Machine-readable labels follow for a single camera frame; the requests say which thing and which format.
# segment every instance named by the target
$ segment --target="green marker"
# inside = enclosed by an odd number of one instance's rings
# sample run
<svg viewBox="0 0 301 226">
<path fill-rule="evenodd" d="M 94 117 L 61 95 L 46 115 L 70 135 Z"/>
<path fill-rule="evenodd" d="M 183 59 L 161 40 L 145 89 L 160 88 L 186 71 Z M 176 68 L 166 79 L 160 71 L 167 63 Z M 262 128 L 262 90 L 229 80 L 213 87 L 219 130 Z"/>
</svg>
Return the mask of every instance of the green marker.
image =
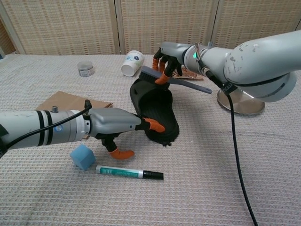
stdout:
<svg viewBox="0 0 301 226">
<path fill-rule="evenodd" d="M 157 179 L 163 180 L 163 173 L 146 171 L 146 170 L 134 170 L 134 169 L 125 169 L 111 166 L 96 166 L 96 173 L 98 174 L 111 174 L 117 176 L 124 176 L 130 178 L 141 178 L 141 179 Z"/>
</svg>

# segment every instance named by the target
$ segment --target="table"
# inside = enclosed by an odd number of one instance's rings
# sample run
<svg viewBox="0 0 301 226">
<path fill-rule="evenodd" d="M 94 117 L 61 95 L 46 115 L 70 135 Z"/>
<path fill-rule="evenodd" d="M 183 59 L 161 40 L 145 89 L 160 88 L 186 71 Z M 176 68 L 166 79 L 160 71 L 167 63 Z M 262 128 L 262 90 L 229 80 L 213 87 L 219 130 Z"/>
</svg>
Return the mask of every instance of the table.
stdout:
<svg viewBox="0 0 301 226">
<path fill-rule="evenodd" d="M 57 91 L 113 102 L 135 113 L 129 89 L 137 79 L 121 74 L 123 55 L 27 56 L 0 61 L 2 111 L 34 110 Z M 95 74 L 80 77 L 77 63 L 91 60 Z M 144 65 L 151 66 L 152 56 Z M 101 142 L 10 150 L 0 159 L 0 225 L 251 226 L 233 149 L 230 112 L 205 94 L 171 85 L 180 134 L 172 146 L 143 131 L 116 139 L 135 157 L 112 159 Z M 256 116 L 236 115 L 241 169 L 259 225 L 301 225 L 301 83 Z M 82 171 L 70 152 L 84 144 L 96 163 Z M 164 172 L 164 181 L 95 173 L 97 164 Z"/>
</svg>

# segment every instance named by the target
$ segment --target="slipper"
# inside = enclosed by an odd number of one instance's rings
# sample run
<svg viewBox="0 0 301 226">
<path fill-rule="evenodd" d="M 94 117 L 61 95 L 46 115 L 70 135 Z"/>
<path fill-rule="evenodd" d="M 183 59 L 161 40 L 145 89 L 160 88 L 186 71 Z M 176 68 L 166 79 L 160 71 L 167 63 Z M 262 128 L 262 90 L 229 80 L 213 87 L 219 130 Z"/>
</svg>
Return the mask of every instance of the slipper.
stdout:
<svg viewBox="0 0 301 226">
<path fill-rule="evenodd" d="M 142 71 L 139 79 L 131 86 L 130 96 L 138 115 L 155 119 L 165 127 L 163 133 L 145 131 L 146 136 L 163 146 L 170 146 L 180 132 L 172 109 L 173 96 L 168 83 L 157 85 L 155 80 L 156 78 Z"/>
</svg>

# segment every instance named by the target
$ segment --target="blue sponge cube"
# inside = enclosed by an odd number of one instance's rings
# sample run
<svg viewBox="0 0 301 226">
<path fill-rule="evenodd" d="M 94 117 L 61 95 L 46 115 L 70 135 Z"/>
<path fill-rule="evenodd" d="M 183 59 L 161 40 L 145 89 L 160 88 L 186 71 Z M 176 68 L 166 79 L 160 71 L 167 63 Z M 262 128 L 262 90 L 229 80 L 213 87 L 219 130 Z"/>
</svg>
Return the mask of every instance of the blue sponge cube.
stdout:
<svg viewBox="0 0 301 226">
<path fill-rule="evenodd" d="M 95 156 L 91 149 L 84 145 L 78 146 L 70 153 L 75 165 L 77 165 L 82 170 L 87 170 L 94 162 Z"/>
</svg>

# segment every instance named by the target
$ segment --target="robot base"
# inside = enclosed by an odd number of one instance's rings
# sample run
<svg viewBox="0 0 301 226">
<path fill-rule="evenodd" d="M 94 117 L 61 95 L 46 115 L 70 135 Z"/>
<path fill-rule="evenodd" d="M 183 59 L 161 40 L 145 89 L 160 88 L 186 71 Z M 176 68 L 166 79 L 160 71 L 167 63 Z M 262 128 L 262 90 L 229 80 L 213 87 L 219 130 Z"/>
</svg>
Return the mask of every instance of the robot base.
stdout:
<svg viewBox="0 0 301 226">
<path fill-rule="evenodd" d="M 236 89 L 230 93 L 230 97 L 233 101 L 234 112 L 238 114 L 259 114 L 263 111 L 265 103 L 252 97 L 251 95 Z M 217 101 L 224 108 L 230 110 L 230 104 L 228 98 L 221 90 L 217 93 Z"/>
</svg>

